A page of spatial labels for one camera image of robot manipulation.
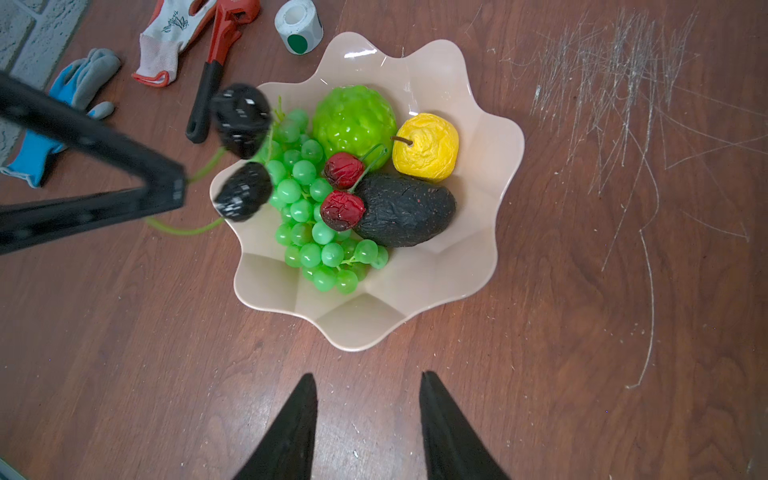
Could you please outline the red fake cherry pair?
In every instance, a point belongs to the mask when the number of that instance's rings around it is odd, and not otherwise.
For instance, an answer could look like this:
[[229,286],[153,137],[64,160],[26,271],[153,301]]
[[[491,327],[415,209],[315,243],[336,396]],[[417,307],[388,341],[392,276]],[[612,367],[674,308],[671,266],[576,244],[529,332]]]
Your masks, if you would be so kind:
[[381,160],[386,159],[388,153],[389,149],[384,144],[376,144],[361,157],[338,152],[326,161],[323,173],[332,192],[322,201],[320,215],[328,227],[344,232],[353,229],[362,220],[366,207],[355,189]]

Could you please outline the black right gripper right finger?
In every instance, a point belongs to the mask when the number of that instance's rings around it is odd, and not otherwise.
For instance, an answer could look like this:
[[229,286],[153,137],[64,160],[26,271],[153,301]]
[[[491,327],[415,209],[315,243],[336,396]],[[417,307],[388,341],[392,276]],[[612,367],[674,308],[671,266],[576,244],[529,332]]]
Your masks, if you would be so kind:
[[433,371],[422,373],[419,405],[428,479],[510,479]]

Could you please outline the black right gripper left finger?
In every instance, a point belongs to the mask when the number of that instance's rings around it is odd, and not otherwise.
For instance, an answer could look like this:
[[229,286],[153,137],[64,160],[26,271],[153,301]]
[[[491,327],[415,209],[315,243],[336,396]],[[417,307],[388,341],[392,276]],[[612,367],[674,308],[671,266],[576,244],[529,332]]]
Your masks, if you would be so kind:
[[234,479],[310,479],[317,414],[316,383],[306,373]]

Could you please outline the green bumpy fake fruit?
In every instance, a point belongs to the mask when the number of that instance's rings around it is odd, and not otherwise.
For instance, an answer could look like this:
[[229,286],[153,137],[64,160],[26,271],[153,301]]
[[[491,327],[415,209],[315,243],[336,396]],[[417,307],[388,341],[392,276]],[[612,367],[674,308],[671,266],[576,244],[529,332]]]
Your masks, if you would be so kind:
[[328,158],[347,152],[364,159],[375,171],[391,156],[398,131],[394,110],[378,91],[364,85],[334,88],[316,106],[311,121],[312,137],[323,147]]

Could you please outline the yellow fake lemon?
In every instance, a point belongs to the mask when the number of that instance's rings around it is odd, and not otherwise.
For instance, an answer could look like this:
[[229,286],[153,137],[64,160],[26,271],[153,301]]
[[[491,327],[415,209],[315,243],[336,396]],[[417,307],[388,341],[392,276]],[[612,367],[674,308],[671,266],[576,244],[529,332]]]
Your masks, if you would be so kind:
[[392,161],[404,175],[440,182],[453,173],[459,148],[459,134],[451,122],[420,113],[395,135]]

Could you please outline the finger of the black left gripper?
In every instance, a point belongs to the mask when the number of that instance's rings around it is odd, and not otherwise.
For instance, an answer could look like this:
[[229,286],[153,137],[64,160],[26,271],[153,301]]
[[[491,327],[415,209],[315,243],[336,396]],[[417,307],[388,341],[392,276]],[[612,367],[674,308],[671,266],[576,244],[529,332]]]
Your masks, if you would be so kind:
[[[62,104],[3,73],[1,116],[39,130]],[[88,196],[7,205],[1,208],[1,253],[8,254],[79,233],[183,206],[186,176],[181,164],[120,134],[87,115],[66,120],[62,141],[98,161],[142,180],[134,189]]]

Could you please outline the dark fake avocado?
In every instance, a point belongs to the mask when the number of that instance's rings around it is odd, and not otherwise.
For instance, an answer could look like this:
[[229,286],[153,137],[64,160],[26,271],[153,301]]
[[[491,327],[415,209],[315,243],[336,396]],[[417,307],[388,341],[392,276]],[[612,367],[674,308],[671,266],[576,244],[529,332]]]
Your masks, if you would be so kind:
[[375,172],[357,186],[366,207],[354,231],[388,248],[413,247],[445,231],[457,202],[451,191],[416,178]]

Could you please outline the green fake grape bunch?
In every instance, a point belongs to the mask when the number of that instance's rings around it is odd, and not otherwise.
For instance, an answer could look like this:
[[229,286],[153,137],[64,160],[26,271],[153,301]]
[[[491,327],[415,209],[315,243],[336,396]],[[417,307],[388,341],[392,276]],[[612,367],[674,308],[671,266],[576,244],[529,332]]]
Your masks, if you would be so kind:
[[322,221],[322,201],[332,192],[323,173],[329,158],[310,135],[309,115],[303,109],[275,109],[273,119],[271,141],[255,160],[266,167],[273,183],[269,204],[281,216],[275,238],[285,247],[284,261],[318,291],[350,294],[369,269],[388,264],[389,250],[352,229],[337,232]]

